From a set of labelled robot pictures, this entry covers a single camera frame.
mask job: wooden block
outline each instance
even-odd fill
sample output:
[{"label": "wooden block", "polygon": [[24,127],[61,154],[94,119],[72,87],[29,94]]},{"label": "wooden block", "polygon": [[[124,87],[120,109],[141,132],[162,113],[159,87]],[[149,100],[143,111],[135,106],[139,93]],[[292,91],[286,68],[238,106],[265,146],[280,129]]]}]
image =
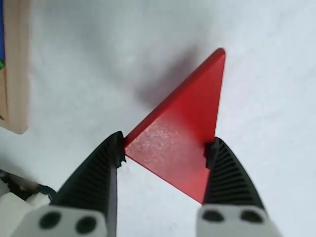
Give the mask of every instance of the wooden block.
[{"label": "wooden block", "polygon": [[3,0],[5,68],[0,72],[0,126],[19,134],[27,129],[29,7],[29,0]]}]

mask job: screw hole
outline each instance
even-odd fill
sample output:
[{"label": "screw hole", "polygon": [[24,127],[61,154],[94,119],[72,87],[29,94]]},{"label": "screw hole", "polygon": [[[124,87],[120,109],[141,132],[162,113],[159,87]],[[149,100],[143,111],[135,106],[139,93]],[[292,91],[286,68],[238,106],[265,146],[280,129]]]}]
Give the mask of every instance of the screw hole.
[{"label": "screw hole", "polygon": [[209,222],[223,222],[224,217],[218,211],[205,211],[203,214],[203,219]]},{"label": "screw hole", "polygon": [[45,214],[39,221],[39,226],[43,230],[52,229],[59,223],[61,214],[57,211]]},{"label": "screw hole", "polygon": [[256,224],[263,223],[263,218],[257,212],[251,211],[251,210],[243,211],[240,218],[243,221],[247,221],[251,223],[256,223]]},{"label": "screw hole", "polygon": [[85,216],[82,217],[76,225],[76,230],[79,234],[87,234],[94,231],[97,221],[94,217]]}]

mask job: red triangular block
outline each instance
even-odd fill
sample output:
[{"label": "red triangular block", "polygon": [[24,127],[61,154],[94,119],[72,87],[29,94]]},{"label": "red triangular block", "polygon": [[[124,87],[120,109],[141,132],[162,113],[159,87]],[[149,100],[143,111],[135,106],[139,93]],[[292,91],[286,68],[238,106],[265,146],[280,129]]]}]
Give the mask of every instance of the red triangular block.
[{"label": "red triangular block", "polygon": [[201,203],[209,175],[204,144],[215,139],[224,63],[217,49],[125,140],[128,157]]}]

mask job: white table surface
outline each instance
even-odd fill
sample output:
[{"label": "white table surface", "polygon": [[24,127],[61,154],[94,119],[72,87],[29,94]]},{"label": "white table surface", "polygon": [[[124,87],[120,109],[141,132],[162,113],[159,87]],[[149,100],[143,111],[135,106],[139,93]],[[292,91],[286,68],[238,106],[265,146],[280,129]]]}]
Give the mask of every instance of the white table surface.
[{"label": "white table surface", "polygon": [[[30,116],[0,129],[0,168],[55,189],[127,134],[216,48],[227,52],[217,136],[286,237],[315,236],[316,2],[34,0]],[[199,204],[131,160],[118,236],[194,236]]]}]

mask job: ribbed rubber pad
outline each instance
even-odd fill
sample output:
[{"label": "ribbed rubber pad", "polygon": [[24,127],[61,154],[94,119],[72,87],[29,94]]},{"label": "ribbed rubber pad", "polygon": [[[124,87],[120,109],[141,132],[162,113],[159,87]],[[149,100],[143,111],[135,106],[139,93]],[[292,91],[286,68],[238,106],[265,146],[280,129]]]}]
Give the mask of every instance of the ribbed rubber pad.
[{"label": "ribbed rubber pad", "polygon": [[206,165],[211,170],[204,203],[254,205],[264,210],[246,171],[223,140],[206,145]]},{"label": "ribbed rubber pad", "polygon": [[117,168],[122,161],[125,161],[123,134],[117,132],[77,168],[51,205],[100,211],[106,217],[108,231],[116,230]]}]

